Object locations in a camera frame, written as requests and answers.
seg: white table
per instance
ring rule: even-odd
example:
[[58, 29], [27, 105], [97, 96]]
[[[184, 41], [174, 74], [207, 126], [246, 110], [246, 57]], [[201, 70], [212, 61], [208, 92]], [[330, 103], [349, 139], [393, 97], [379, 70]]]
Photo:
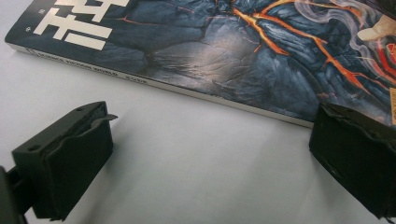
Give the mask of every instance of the white table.
[[[2, 39], [29, 4], [0, 1]], [[11, 150], [80, 105], [119, 116], [113, 155], [65, 223], [387, 223], [319, 165], [310, 129], [0, 49], [7, 170]]]

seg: book spine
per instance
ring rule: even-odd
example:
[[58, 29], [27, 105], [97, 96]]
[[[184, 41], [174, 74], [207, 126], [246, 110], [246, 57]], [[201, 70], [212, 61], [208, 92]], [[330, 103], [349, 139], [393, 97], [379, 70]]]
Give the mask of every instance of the book spine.
[[100, 67], [100, 66], [89, 64], [89, 63], [82, 63], [82, 62], [79, 62], [79, 61], [67, 59], [67, 58], [60, 57], [60, 56], [57, 56], [57, 55], [54, 55], [54, 54], [49, 54], [49, 53], [46, 53], [46, 52], [42, 52], [42, 51], [39, 51], [39, 50], [28, 49], [28, 48], [24, 48], [24, 47], [21, 47], [21, 46], [13, 45], [13, 44], [10, 44], [10, 43], [8, 43], [8, 44], [13, 49], [15, 49], [17, 51], [28, 53], [28, 54], [32, 54], [32, 55], [35, 55], [35, 56], [40, 57], [40, 58], [50, 59], [50, 60], [53, 60], [53, 61], [56, 61], [56, 62], [59, 62], [59, 63], [67, 63], [67, 64], [74, 65], [74, 66], [77, 66], [77, 67], [81, 67], [81, 68], [85, 68], [85, 69], [92, 70], [92, 71], [95, 71], [95, 72], [99, 72], [99, 73], [102, 73], [102, 74], [105, 74], [105, 75], [109, 75], [109, 76], [113, 76], [113, 77], [120, 77], [120, 78], [123, 78], [123, 79], [130, 80], [132, 82], [137, 82], [137, 83], [149, 85], [149, 86], [160, 88], [160, 89], [164, 89], [164, 90], [167, 90], [167, 91], [177, 92], [177, 93], [180, 93], [180, 94], [184, 94], [184, 95], [192, 96], [192, 97], [195, 97], [195, 98], [207, 100], [207, 101], [210, 101], [210, 102], [213, 102], [213, 103], [217, 103], [217, 104], [220, 104], [220, 105], [231, 106], [231, 107], [234, 107], [234, 108], [237, 108], [237, 109], [245, 110], [245, 111], [248, 111], [248, 112], [252, 112], [252, 113], [255, 113], [255, 114], [263, 115], [263, 116], [274, 118], [274, 119], [284, 120], [286, 122], [298, 124], [298, 125], [305, 126], [305, 127], [308, 127], [308, 128], [312, 128], [313, 127], [313, 123], [312, 122], [309, 122], [309, 121], [306, 121], [306, 120], [303, 120], [303, 119], [296, 119], [296, 118], [293, 118], [293, 117], [281, 115], [281, 114], [278, 114], [278, 113], [275, 113], [275, 112], [271, 112], [271, 111], [268, 111], [268, 110], [260, 109], [260, 108], [254, 107], [254, 106], [239, 104], [239, 103], [236, 103], [236, 102], [233, 102], [233, 101], [229, 101], [229, 100], [220, 98], [218, 96], [207, 95], [207, 94], [200, 93], [200, 92], [197, 92], [197, 91], [190, 91], [190, 90], [187, 90], [187, 89], [183, 89], [183, 88], [180, 88], [180, 87], [176, 87], [176, 86], [172, 86], [172, 85], [169, 85], [169, 84], [166, 84], [166, 83], [162, 83], [162, 82], [159, 82], [159, 81], [154, 81], [154, 80], [150, 80], [150, 79], [147, 79], [147, 78], [139, 77], [137, 75], [126, 74], [126, 73], [114, 71], [114, 70], [111, 70], [111, 69], [106, 69], [106, 68], [103, 68], [103, 67]]

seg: cover illustration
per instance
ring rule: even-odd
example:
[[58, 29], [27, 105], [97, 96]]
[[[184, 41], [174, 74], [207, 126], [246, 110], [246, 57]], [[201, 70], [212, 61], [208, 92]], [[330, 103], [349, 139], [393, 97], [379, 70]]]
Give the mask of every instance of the cover illustration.
[[396, 20], [370, 2], [35, 0], [6, 41], [297, 119], [324, 101], [391, 126]]

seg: book cover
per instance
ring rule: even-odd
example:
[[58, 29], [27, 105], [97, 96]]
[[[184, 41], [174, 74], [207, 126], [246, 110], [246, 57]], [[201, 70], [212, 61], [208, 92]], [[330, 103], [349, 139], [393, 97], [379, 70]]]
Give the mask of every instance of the book cover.
[[34, 0], [6, 42], [306, 126], [319, 102], [396, 124], [396, 20], [361, 1]]

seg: comic book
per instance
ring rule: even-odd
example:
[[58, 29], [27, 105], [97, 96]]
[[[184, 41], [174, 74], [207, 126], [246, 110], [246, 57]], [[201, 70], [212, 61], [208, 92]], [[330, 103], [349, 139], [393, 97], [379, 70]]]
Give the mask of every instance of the comic book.
[[6, 41], [304, 126], [320, 102], [393, 126], [396, 20], [369, 2], [34, 0]]

